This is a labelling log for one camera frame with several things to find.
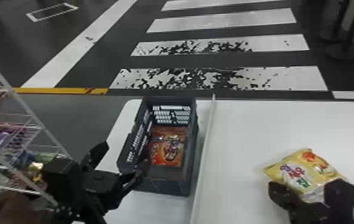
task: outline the crosswalk stripe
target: crosswalk stripe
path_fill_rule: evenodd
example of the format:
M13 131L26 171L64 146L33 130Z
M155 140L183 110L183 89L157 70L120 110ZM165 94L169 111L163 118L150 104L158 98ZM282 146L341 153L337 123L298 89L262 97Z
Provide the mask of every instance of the crosswalk stripe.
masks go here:
M21 87L52 88L56 86L136 1L137 0L117 1Z
M141 42L131 56L216 54L221 52L308 51L302 34Z
M327 91L317 66L121 69L110 89Z
M335 99L354 99L354 91L333 91Z
M225 5L237 5L237 4L249 4L258 2L275 2L275 1L285 1L285 0L175 0L167 1L162 11L169 10L187 10L190 8L204 8L204 7L215 7L215 6L225 6Z
M223 29L228 27L264 26L288 23L296 23L292 10L290 8L280 8L228 14L159 18L152 23L147 32Z

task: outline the red snack package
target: red snack package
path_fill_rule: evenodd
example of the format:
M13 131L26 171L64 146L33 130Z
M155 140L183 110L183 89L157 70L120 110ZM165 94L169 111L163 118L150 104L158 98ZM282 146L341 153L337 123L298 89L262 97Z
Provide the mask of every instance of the red snack package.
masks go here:
M152 165L181 167L186 127L153 126L148 144Z

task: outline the stanchion base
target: stanchion base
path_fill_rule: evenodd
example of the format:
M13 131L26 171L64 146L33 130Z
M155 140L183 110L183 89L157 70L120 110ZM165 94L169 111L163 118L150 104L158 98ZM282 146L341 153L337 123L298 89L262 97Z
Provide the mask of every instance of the stanchion base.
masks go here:
M330 45L326 48L326 53L338 60L354 60L354 46L352 45L347 52L343 52L341 44Z
M345 37L347 36L347 32L344 30L340 29L339 34L337 36L332 36L333 29L332 28L326 28L324 30L320 31L320 38L322 39L323 42L326 43L340 43L342 42Z

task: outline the yellow line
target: yellow line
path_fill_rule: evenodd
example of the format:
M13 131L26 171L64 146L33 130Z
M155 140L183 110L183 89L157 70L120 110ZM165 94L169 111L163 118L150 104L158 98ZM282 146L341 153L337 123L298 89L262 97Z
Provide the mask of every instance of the yellow line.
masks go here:
M106 94L105 88L13 88L18 94Z

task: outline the dark gray plastic basket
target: dark gray plastic basket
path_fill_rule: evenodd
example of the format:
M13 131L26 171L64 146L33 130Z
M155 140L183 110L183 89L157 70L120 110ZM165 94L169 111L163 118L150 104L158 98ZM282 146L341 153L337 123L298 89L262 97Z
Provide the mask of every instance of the dark gray plastic basket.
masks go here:
M145 97L135 117L135 124L128 135L117 160L121 172L134 169L139 155L147 150L153 125L186 126L184 155L181 167L152 166L140 191L188 196L198 135L197 112L194 98Z

